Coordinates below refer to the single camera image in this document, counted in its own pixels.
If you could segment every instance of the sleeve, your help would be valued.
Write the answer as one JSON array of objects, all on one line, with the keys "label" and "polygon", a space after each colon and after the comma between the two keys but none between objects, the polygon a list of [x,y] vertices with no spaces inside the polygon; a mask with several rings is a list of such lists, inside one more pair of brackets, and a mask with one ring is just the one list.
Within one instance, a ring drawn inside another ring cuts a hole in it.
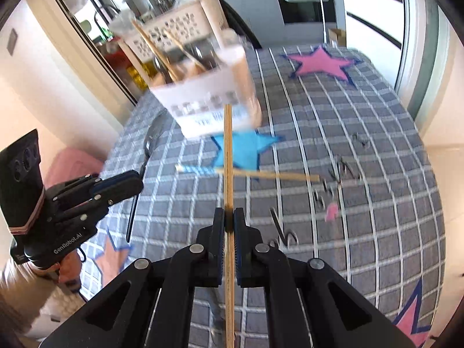
[{"label": "sleeve", "polygon": [[54,289],[53,281],[35,275],[27,263],[17,265],[10,258],[0,275],[0,315],[12,330],[24,333]]}]

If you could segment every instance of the white basket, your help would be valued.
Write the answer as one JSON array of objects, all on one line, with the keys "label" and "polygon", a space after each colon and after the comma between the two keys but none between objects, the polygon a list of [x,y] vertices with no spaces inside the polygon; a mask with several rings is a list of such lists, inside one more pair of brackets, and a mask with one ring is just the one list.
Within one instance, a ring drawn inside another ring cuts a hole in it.
[{"label": "white basket", "polygon": [[187,139],[224,131],[224,105],[232,104],[233,130],[261,125],[261,107],[242,46],[217,51],[226,63],[185,81],[150,87]]},{"label": "white basket", "polygon": [[[182,44],[187,44],[215,34],[215,27],[224,28],[225,25],[219,0],[201,0],[172,9],[147,22],[142,28],[160,50],[168,52],[177,47],[163,37],[163,29],[169,29]],[[153,59],[153,53],[139,33],[129,34],[124,41],[141,62]]]}]

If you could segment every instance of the pink star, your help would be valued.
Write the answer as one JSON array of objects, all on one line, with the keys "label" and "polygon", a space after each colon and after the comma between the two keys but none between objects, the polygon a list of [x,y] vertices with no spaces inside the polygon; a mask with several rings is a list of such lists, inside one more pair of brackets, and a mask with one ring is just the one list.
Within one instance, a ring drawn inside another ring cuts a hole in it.
[{"label": "pink star", "polygon": [[405,308],[393,321],[409,339],[412,340],[416,347],[421,347],[428,338],[430,326],[417,327],[419,312],[421,310],[422,297],[422,280],[419,280],[411,298],[408,300]]},{"label": "pink star", "polygon": [[358,62],[358,60],[354,59],[331,57],[323,47],[318,47],[308,55],[291,54],[287,55],[287,57],[300,63],[292,76],[324,72],[342,81],[351,81],[343,67],[348,67]]},{"label": "pink star", "polygon": [[101,285],[106,286],[113,280],[124,268],[124,263],[129,256],[130,247],[117,249],[113,242],[110,232],[107,231],[105,248],[103,253],[95,257],[94,262],[102,274]]}]

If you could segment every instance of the light switch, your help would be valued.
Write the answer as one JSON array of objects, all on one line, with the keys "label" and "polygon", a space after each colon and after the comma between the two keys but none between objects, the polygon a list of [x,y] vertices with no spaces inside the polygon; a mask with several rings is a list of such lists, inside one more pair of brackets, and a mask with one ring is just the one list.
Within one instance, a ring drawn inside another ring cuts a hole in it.
[{"label": "light switch", "polygon": [[15,50],[17,40],[18,40],[18,33],[16,32],[15,29],[11,29],[10,38],[8,38],[8,44],[6,45],[6,49],[8,50],[11,56],[13,56],[13,52]]}]

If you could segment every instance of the wooden skewer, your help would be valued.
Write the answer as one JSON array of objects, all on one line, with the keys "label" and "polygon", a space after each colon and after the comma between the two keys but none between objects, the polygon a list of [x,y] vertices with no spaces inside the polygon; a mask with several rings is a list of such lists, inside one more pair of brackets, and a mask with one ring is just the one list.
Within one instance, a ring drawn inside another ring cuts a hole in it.
[{"label": "wooden skewer", "polygon": [[158,49],[158,47],[155,46],[150,37],[147,35],[147,33],[145,33],[145,31],[143,31],[142,27],[137,23],[137,21],[133,20],[132,24],[140,33],[145,43],[150,47],[150,50],[155,54],[159,61],[164,64],[172,80],[174,82],[179,82],[182,79],[182,75],[180,75],[179,72],[171,64],[169,64],[168,58]]},{"label": "wooden skewer", "polygon": [[198,60],[196,59],[190,52],[188,52],[184,45],[177,40],[177,38],[172,34],[171,31],[164,29],[163,30],[164,35],[166,35],[177,47],[180,48],[180,50],[184,53],[185,56],[187,56],[190,60],[192,60],[198,68],[200,68],[203,72],[206,72],[207,69],[206,67]]},{"label": "wooden skewer", "polygon": [[226,214],[226,348],[235,341],[235,239],[233,233],[232,106],[224,106],[224,209]]},{"label": "wooden skewer", "polygon": [[[199,175],[209,174],[224,174],[222,167],[201,167],[201,166],[183,166],[176,165],[176,170],[180,173],[195,173]],[[264,179],[282,179],[282,180],[296,180],[306,182],[320,182],[319,175],[308,175],[300,173],[273,173],[270,171],[253,171],[253,170],[242,170],[234,168],[232,171],[234,177],[257,177]]]}]

